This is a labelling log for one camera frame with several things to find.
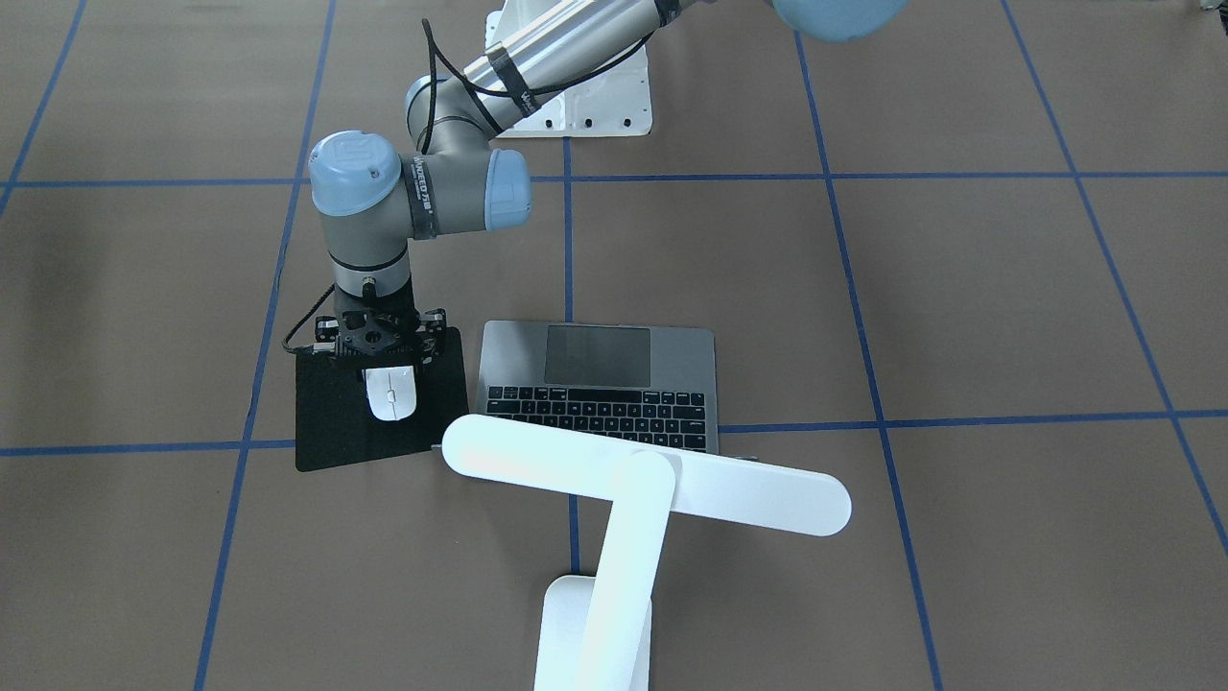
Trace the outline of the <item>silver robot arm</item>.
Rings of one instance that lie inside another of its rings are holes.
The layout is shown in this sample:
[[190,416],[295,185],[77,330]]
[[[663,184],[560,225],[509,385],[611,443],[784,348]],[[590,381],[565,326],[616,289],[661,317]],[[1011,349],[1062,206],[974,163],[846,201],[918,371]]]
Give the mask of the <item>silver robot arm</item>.
[[386,137],[339,131],[307,160],[334,281],[334,314],[316,320],[295,357],[338,369],[425,366],[449,349],[446,312],[420,312],[413,297],[413,241],[524,225],[530,172],[492,140],[566,90],[619,66],[686,12],[686,1],[558,1],[526,27],[457,68],[424,27],[430,72],[405,95],[413,152]]

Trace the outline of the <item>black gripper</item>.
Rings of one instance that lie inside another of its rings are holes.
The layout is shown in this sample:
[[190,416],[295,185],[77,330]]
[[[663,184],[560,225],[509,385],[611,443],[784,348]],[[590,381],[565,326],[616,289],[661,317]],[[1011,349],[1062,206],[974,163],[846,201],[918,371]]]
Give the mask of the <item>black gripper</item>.
[[413,366],[418,362],[418,311],[413,282],[384,297],[357,297],[336,288],[339,323],[334,367],[375,369]]

